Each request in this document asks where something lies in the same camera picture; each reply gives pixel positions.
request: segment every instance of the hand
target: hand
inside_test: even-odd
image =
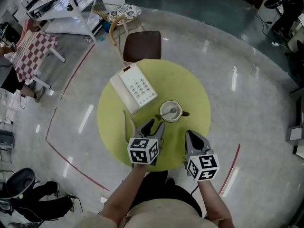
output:
[[[134,168],[133,169],[137,169],[137,170],[147,170],[147,166],[148,165],[143,165],[143,164],[134,164]]]

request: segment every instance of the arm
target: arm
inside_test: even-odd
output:
[[[113,220],[119,226],[127,215],[146,173],[145,165],[135,165],[127,178],[112,193],[100,215]]]
[[[209,180],[200,181],[199,190],[203,197],[207,215],[210,221],[220,219],[219,228],[233,228],[231,214],[224,201],[215,191]]]

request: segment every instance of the checkered tablecloth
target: checkered tablecloth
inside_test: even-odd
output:
[[[34,32],[27,41],[20,43],[12,60],[20,82],[32,79],[47,51],[56,44],[57,37],[43,32]]]

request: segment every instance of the white cup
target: white cup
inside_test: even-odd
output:
[[[177,111],[175,113],[168,113],[172,108],[175,108]],[[166,101],[161,105],[160,115],[166,122],[173,123],[179,120],[182,116],[189,116],[190,114],[188,112],[184,112],[180,104],[176,101]]]

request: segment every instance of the beige shirt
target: beige shirt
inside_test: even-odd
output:
[[[216,228],[189,204],[174,199],[154,199],[131,209],[119,228]],[[114,221],[97,214],[81,220],[76,228],[117,228]]]

